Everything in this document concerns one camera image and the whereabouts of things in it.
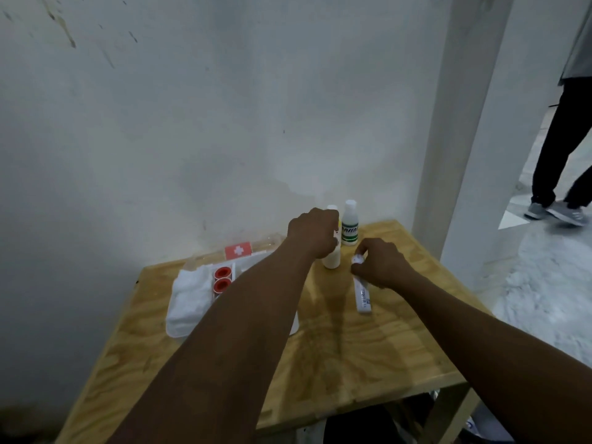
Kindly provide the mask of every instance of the black pants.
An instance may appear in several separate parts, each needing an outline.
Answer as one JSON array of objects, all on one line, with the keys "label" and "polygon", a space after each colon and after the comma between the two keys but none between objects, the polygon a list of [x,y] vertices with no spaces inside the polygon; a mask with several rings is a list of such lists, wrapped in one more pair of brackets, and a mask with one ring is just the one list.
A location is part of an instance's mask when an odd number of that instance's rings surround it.
[{"label": "black pants", "polygon": [[[566,79],[559,106],[547,132],[532,178],[532,202],[548,207],[568,156],[592,127],[592,77]],[[565,197],[569,208],[592,201],[592,167],[571,186]]]}]

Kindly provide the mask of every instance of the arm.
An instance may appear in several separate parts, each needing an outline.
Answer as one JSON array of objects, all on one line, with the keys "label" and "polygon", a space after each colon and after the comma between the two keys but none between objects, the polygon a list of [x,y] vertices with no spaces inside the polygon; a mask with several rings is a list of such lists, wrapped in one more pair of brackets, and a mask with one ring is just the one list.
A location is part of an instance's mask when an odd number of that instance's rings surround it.
[{"label": "arm", "polygon": [[441,290],[394,244],[367,238],[356,253],[366,251],[351,272],[411,305],[514,439],[568,443],[592,436],[592,369]]},{"label": "arm", "polygon": [[316,258],[337,245],[338,212],[292,220],[277,250],[212,305],[110,443],[247,442]]}]

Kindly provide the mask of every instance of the table leg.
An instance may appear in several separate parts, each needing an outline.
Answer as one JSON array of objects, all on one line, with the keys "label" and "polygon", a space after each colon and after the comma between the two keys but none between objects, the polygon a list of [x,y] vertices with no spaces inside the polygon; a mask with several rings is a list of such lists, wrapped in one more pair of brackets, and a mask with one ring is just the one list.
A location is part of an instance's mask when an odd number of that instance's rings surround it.
[{"label": "table leg", "polygon": [[479,396],[468,383],[442,388],[417,444],[453,442],[478,404]]}]

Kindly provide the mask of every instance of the leg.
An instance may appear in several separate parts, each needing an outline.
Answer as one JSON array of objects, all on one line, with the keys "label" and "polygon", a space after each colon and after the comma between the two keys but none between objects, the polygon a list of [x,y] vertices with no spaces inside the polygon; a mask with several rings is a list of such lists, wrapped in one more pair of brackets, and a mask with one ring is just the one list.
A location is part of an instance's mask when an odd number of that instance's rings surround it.
[{"label": "leg", "polygon": [[548,207],[568,156],[592,127],[592,78],[567,79],[532,178],[532,202]]},{"label": "leg", "polygon": [[592,202],[592,167],[584,171],[573,183],[564,201],[567,202],[567,207],[570,209],[587,207]]},{"label": "leg", "polygon": [[417,444],[453,442],[479,404],[479,396],[468,383],[440,390]]}]

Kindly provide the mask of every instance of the bottle label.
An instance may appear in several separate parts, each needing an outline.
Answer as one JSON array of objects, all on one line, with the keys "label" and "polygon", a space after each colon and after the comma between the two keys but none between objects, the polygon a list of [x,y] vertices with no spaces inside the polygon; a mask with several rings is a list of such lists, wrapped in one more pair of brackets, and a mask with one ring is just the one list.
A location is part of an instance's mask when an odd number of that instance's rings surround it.
[{"label": "bottle label", "polygon": [[355,243],[358,241],[358,224],[342,224],[341,241]]}]

